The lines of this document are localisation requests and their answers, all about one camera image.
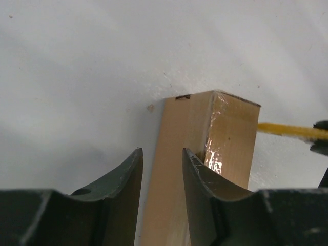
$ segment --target white background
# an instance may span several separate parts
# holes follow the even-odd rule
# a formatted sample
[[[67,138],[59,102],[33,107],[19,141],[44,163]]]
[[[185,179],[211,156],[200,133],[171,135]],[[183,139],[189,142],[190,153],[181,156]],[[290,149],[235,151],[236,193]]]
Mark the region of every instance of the white background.
[[[223,89],[311,126],[328,119],[327,44],[325,0],[1,1],[0,187],[71,193],[143,147],[141,218],[164,98]],[[327,166],[258,134],[249,188],[315,187]]]

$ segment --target small stain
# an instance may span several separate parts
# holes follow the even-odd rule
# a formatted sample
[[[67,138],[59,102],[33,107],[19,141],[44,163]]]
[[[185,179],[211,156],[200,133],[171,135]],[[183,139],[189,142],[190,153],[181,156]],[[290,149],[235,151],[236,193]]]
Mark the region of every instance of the small stain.
[[[326,14],[326,12],[323,12],[323,13],[322,13],[322,15],[320,16],[320,20],[321,20],[321,18],[324,16],[324,14]]]
[[[153,104],[150,104],[150,105],[147,106],[147,110],[148,110],[149,112],[151,112],[151,113],[154,111],[154,108],[155,108],[155,107],[154,107]]]

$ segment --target yellow pencil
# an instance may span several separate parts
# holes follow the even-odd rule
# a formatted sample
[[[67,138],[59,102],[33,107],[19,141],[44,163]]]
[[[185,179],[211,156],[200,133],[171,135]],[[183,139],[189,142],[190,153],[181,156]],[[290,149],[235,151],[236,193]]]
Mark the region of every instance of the yellow pencil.
[[[296,127],[272,123],[259,123],[257,131],[278,136],[297,137],[301,139],[328,140],[328,131],[310,127]]]

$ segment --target clear tape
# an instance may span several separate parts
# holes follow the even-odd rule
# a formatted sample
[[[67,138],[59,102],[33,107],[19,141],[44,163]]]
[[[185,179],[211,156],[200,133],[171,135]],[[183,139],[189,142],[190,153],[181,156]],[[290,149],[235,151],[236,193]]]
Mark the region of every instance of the clear tape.
[[[215,120],[218,116],[220,116],[222,113],[226,111],[228,107],[228,102],[226,98],[224,97],[224,94],[222,92],[216,91],[213,95],[213,101],[212,101],[212,115],[210,120],[210,125],[208,127],[208,135],[207,135],[207,141],[205,144],[205,156],[209,158],[205,158],[206,165],[213,170],[214,172],[221,175],[222,171],[222,165],[223,165],[223,157],[221,153],[221,147],[216,146],[213,147],[213,139],[211,136],[209,136],[210,129],[213,127],[213,124],[215,123]]]

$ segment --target black object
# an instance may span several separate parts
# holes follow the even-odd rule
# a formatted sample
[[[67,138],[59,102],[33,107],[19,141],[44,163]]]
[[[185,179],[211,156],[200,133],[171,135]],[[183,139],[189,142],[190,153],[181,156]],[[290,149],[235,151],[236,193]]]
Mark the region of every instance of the black object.
[[[328,189],[252,193],[182,158],[192,246],[328,245]]]
[[[0,191],[0,245],[134,244],[142,149],[91,184],[55,190]]]
[[[315,123],[313,128],[328,130],[328,120],[323,120]],[[328,156],[328,141],[326,140],[315,140],[310,147],[310,150],[318,154]],[[328,187],[328,169],[326,170],[319,187]]]

